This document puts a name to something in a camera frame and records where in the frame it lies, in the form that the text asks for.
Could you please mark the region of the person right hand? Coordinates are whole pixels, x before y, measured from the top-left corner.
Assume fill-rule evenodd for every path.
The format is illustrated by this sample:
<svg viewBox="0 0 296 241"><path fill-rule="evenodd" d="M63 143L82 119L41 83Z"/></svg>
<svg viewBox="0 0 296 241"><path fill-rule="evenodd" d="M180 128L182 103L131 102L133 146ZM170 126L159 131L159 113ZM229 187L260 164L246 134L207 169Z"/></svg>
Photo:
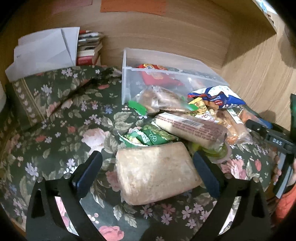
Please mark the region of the person right hand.
<svg viewBox="0 0 296 241"><path fill-rule="evenodd" d="M272 181L273 182L277 182L279 177L281 176L281 170L278 168L278 164L280 162L280 158L278 155L275 155L274 157L274 162L275 162L275 168L274 168L274 171L273 171L273 176L272 176ZM292 185L295 185L295 180L296 180L296 173L295 173L295 170L296 170L296 163L295 163L295 159L293 161L293 174L292 176L290 177L288 183L287 183L287 186L292 186Z"/></svg>

